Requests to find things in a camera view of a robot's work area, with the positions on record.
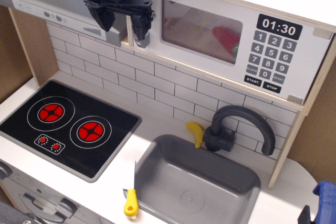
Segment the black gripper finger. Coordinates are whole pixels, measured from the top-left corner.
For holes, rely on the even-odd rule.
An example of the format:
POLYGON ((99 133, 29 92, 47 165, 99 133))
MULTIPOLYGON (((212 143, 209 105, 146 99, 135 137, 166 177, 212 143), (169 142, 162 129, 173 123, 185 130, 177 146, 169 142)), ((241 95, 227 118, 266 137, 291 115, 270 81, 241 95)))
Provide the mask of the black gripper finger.
POLYGON ((109 32, 115 21, 114 12, 102 5, 99 5, 97 7, 88 6, 88 10, 91 16, 97 22, 97 24, 104 31, 109 32))
POLYGON ((131 16, 132 29, 138 40, 144 40, 147 32, 151 29, 152 19, 140 14, 131 16))

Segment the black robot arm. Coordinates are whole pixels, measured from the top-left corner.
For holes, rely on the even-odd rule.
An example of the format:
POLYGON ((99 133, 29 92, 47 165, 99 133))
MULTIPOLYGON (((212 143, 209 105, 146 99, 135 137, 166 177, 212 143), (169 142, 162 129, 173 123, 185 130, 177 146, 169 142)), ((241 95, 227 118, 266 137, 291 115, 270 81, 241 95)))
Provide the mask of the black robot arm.
POLYGON ((138 41, 145 40, 155 17, 152 0, 84 0, 91 16, 105 31, 109 31, 115 21, 115 13, 131 18, 132 30, 138 41))

